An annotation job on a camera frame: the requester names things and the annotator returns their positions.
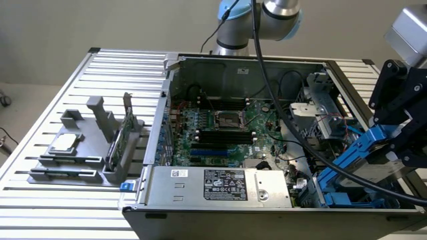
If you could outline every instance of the barcode sticker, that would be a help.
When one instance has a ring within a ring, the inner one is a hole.
[[[171,171],[172,178],[187,178],[188,177],[188,170],[187,169],[174,169]]]

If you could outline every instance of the floor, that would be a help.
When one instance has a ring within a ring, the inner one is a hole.
[[[12,99],[11,106],[0,106],[0,127],[8,131],[17,142],[24,138],[60,88],[59,85],[0,83],[0,89]],[[5,143],[15,149],[13,141],[7,139]],[[7,156],[0,154],[0,166],[7,159]]]

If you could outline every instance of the gray parts holder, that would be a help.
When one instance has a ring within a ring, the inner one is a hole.
[[[46,153],[38,158],[36,168],[28,172],[31,184],[120,186],[127,178],[144,126],[144,121],[134,116],[130,94],[126,93],[124,96],[124,104],[128,107],[124,119],[115,119],[114,113],[104,110],[102,96],[91,96],[86,104],[94,111],[95,118],[83,117],[79,110],[66,110],[60,118],[63,127]],[[123,123],[130,118],[131,129]],[[126,138],[119,139],[118,135],[123,135],[124,131]],[[119,159],[108,157],[118,141],[123,141],[123,148],[115,155],[119,154]],[[112,171],[106,170],[106,159],[116,160]]]

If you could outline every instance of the slotted aluminum surface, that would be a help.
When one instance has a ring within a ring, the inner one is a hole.
[[[64,110],[79,109],[84,117],[92,117],[87,100],[90,96],[103,96],[104,109],[123,118],[122,97],[130,92],[134,113],[147,124],[130,168],[130,178],[139,176],[166,79],[164,57],[166,53],[134,50],[88,53],[0,169],[0,239],[138,239],[118,210],[118,188],[30,184],[27,171],[38,165],[36,158],[62,127]],[[378,69],[360,60],[334,60],[367,103]],[[124,199],[134,197],[127,193]]]

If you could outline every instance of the green circuit board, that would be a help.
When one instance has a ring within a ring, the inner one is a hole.
[[[120,162],[120,159],[123,157],[124,151],[127,149],[130,134],[135,127],[134,122],[135,122],[135,116],[134,116],[132,109],[130,108],[127,110],[127,115],[126,115],[126,118],[123,119],[122,126],[116,134],[116,139],[110,146],[107,157],[106,157],[106,160],[108,162],[107,169],[110,171],[112,171],[116,168]]]
[[[275,131],[276,126],[276,114],[272,111],[262,111],[262,107],[270,106],[263,101],[254,102],[244,111],[214,111],[200,110],[190,104],[182,109],[179,117],[180,128],[175,129],[174,134],[174,166],[200,166],[200,167],[239,167],[246,159],[260,159],[266,154],[272,156],[271,148],[275,145],[275,149],[280,149],[280,142],[275,141],[267,135],[266,122],[272,125],[270,128],[270,134],[275,137],[280,137],[280,132]],[[228,127],[226,121],[218,120],[218,114],[222,112],[224,115],[240,114],[239,127]],[[258,140],[254,144],[227,144],[228,156],[194,156],[191,155],[192,144],[198,143],[195,140],[196,130],[204,131],[238,131],[238,132],[255,132]]]

